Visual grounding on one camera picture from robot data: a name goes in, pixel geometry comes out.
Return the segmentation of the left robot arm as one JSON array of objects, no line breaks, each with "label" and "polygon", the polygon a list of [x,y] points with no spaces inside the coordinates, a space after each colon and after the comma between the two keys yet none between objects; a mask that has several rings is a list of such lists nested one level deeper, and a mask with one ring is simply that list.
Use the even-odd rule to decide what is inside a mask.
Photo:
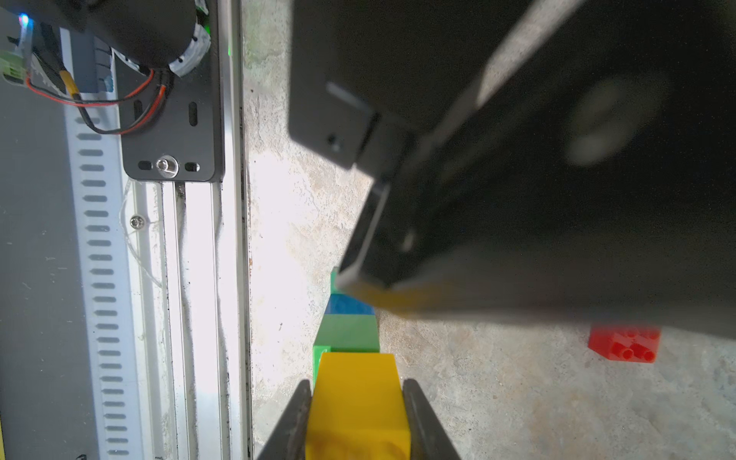
[{"label": "left robot arm", "polygon": [[407,317],[735,335],[735,5],[297,1],[289,135],[373,187],[337,285]]}]

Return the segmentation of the blue small lego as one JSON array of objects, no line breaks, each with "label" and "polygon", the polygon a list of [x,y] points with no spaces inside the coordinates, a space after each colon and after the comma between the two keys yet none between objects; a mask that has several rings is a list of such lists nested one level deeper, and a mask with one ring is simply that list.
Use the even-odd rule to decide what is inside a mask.
[{"label": "blue small lego", "polygon": [[374,315],[373,307],[354,299],[347,294],[332,293],[325,309],[325,314],[361,314]]}]

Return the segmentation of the yellow small lego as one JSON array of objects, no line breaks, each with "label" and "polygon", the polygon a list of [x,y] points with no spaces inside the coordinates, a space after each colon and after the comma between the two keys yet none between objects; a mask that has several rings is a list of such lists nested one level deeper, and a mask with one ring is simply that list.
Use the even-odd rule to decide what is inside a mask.
[{"label": "yellow small lego", "polygon": [[307,459],[408,459],[410,441],[394,356],[322,356],[310,405]]}]

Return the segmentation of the aluminium front rail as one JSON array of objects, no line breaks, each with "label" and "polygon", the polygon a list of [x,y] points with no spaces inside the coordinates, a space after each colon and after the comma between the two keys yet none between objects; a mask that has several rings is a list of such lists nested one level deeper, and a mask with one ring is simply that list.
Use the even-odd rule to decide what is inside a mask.
[{"label": "aluminium front rail", "polygon": [[144,459],[252,457],[241,3],[218,1],[220,182],[128,181],[128,260]]}]

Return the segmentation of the left controller board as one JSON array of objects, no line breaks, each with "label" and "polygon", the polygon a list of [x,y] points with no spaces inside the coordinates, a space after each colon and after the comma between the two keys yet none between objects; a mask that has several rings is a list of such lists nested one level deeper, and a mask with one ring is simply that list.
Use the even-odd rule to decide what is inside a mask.
[{"label": "left controller board", "polygon": [[20,35],[15,49],[1,53],[1,76],[9,84],[24,87],[33,69],[34,21],[21,13],[18,22]]}]

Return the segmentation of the green long lego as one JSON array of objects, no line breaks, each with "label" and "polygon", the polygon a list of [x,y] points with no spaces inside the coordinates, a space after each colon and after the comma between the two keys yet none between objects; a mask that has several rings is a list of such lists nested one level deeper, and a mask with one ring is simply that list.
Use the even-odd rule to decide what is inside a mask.
[{"label": "green long lego", "polygon": [[317,329],[317,335],[314,340],[314,344],[312,345],[312,382],[316,383],[317,376],[318,376],[318,370],[320,366],[320,360],[324,353],[329,352],[331,350],[331,346],[327,345],[326,341],[320,337],[322,326],[325,322],[325,319],[329,314],[332,313],[333,310],[333,303],[335,299],[341,295],[343,295],[343,292],[337,287],[337,274],[338,274],[338,266],[334,266],[331,275],[330,275],[330,296],[328,298],[327,305],[324,310],[324,314],[322,315],[322,318],[320,320],[318,329]]}]

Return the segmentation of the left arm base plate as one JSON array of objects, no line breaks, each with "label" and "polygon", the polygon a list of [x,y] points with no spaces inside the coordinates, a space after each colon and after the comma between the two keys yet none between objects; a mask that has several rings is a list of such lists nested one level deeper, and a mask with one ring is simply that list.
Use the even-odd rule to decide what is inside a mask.
[{"label": "left arm base plate", "polygon": [[194,1],[197,25],[188,51],[159,73],[167,93],[156,113],[125,134],[126,174],[139,181],[220,182],[224,172],[220,3]]}]

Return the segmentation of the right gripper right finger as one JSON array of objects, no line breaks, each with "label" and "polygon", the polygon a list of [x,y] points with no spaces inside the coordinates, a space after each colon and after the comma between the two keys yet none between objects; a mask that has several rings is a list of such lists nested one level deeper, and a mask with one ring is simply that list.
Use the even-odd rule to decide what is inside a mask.
[{"label": "right gripper right finger", "polygon": [[410,459],[460,460],[418,381],[405,379],[402,392],[410,430]]}]

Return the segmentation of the red small lego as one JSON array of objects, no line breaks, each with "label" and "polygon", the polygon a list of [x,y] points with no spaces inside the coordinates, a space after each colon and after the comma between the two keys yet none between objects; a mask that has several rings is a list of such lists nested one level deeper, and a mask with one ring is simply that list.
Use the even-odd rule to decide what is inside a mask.
[{"label": "red small lego", "polygon": [[659,328],[592,326],[588,349],[606,360],[654,363],[660,340]]}]

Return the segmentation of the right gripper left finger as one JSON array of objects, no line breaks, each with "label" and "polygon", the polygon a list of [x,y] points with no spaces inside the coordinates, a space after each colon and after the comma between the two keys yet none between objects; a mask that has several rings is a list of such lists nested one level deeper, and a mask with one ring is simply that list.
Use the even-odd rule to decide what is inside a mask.
[{"label": "right gripper left finger", "polygon": [[298,383],[279,421],[258,456],[259,460],[305,460],[312,389],[308,379]]}]

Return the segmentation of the green small lego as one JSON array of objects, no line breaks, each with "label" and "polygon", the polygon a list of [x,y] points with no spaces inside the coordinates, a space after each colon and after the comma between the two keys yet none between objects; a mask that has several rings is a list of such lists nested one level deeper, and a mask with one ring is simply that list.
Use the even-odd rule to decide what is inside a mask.
[{"label": "green small lego", "polygon": [[314,349],[339,353],[381,352],[378,320],[368,314],[325,314]]}]

